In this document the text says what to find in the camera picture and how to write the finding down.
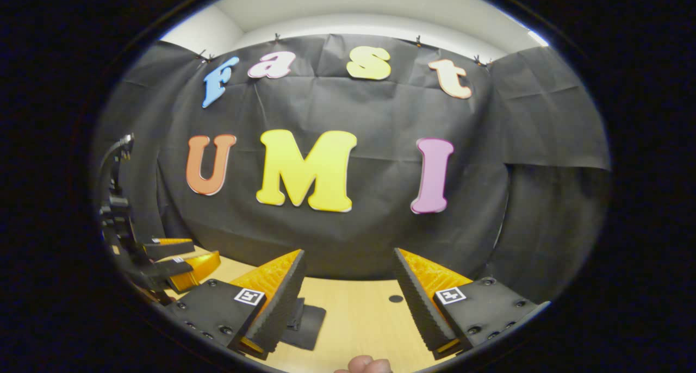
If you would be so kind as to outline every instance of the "letter f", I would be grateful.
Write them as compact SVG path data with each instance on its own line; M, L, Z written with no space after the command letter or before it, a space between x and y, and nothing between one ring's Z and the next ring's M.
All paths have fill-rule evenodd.
M229 78L232 76L232 69L230 67L234 64L239 63L239 58L236 56L225 63L222 66L214 69L206 75L203 81L206 83L206 99L203 100L203 107L209 106L213 101L218 100L222 93L225 92L225 88L220 86L221 83L227 83Z

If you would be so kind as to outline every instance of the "white wall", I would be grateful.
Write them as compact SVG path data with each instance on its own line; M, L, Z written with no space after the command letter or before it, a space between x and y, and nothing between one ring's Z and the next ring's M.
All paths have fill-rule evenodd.
M410 18L383 16L375 14L329 14L285 21L271 26L254 29L245 33L234 44L233 49L252 46L276 38L305 36L309 34L373 34L415 41L420 34L420 42L453 51L468 58L480 55L487 63L507 55L502 50L454 29Z
M243 32L229 16L212 5L171 29L161 40L203 54L206 58L234 50Z

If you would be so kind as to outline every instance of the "pink letter i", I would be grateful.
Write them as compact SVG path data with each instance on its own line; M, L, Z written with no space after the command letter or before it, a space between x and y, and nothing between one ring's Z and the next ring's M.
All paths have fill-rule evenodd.
M422 138L415 145L423 154L423 170L418 197L411 202L411 210L416 214L442 212L447 208L447 200L443 197L447 159L455 147L437 138Z

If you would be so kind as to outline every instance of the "foam letter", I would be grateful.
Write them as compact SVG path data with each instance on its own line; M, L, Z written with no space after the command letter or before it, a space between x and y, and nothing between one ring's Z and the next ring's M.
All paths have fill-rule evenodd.
M323 133L306 159L288 130L269 130L261 135L266 145L263 185L256 192L256 200L281 206L285 195L280 192L283 177L285 190L294 206L302 204L309 188L316 180L314 193L307 200L310 207L323 212L346 213L353 202L346 194L348 155L357 145L355 135L345 131Z
M227 174L229 148L234 146L237 139L234 135L218 135L215 137L215 163L213 175L209 179L201 176L203 150L210 143L210 138L204 135L189 139L189 160L186 164L186 181L195 193L215 195L222 189Z
M457 98L471 97L471 89L459 83L459 76L466 76L467 72L461 67L455 67L449 59L436 60L428 63L428 67L437 70L437 79L440 88L448 95Z
M423 154L423 170L418 197L411 202L411 210L416 214L442 212L447 208L447 200L443 197L447 159L455 147L437 138L422 138L415 144Z
M232 76L232 69L230 67L234 64L239 63L239 58L236 56L225 63L222 66L214 69L206 75L203 81L206 83L206 99L203 100L203 107L209 106L213 101L218 100L222 93L225 92L225 88L220 86L221 83L227 83L229 78Z
M391 74L391 66L385 61L389 58L389 53L384 48L356 47L350 51L351 61L346 69L353 78L382 80Z
M288 51L274 52L264 55L260 63L253 65L248 75L251 78L281 78L290 73L290 64L293 63L295 54Z

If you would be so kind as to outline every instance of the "wooden table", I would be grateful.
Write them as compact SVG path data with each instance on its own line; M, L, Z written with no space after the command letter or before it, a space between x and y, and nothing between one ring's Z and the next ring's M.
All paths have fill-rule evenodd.
M196 247L196 252L177 256L187 258L207 252ZM231 281L256 268L226 257L221 257L221 261L209 278ZM175 298L184 296L172 290L167 294ZM432 353L415 328L406 301L393 303L389 301L393 295L402 296L395 279L333 281L305 277L299 297L305 299L305 304L326 310L315 349L303 350L281 342L265 361L247 358L290 373L333 373L346 369L351 358L363 354L374 359L387 358L394 373L435 365Z

